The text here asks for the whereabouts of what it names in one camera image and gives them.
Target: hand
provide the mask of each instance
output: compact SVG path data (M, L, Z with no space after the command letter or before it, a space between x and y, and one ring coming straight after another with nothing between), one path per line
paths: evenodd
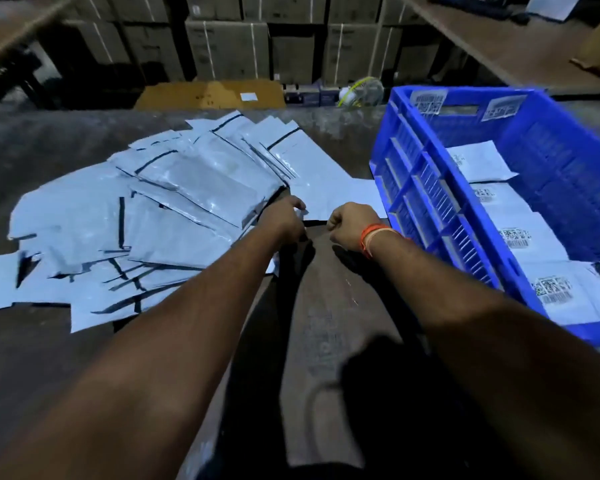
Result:
M327 222L329 238L344 249L362 252L360 236L371 224L382 224L380 217L370 205L347 202L333 211Z
M293 244L306 233L303 222L296 215L295 209L304 210L304 202L295 195L289 195L273 202L263 210L258 227L273 233L280 246Z

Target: person's left arm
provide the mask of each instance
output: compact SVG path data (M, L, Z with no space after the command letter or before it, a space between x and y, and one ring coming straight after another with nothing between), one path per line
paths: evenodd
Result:
M175 478L270 259L304 234L295 207L293 196L270 205L224 256L116 334L0 460L0 479Z

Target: person's left hand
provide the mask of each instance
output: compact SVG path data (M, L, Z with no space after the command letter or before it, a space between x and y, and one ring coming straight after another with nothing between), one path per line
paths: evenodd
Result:
M273 202L262 212L258 227L278 236L280 246L293 244L306 233L302 220L295 209L304 210L304 202L295 195L289 195Z

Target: pile of white packages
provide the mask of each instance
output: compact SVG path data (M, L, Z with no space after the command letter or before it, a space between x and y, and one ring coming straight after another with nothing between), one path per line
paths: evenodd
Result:
M600 262L570 261L540 213L505 183L512 172L492 141L448 148L549 318L560 325L600 321Z
M375 182L350 177L293 121L236 111L187 122L23 195L8 234L20 250L0 256L0 308L69 304L72 331L145 311L222 256L284 185L307 220L350 200L386 217ZM27 257L37 263L17 285Z

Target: person's right arm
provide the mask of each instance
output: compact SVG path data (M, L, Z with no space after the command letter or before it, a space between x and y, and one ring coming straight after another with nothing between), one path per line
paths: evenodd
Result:
M380 219L334 210L331 240L360 251ZM600 479L600 354L542 315L389 231L368 243L427 338L529 474Z

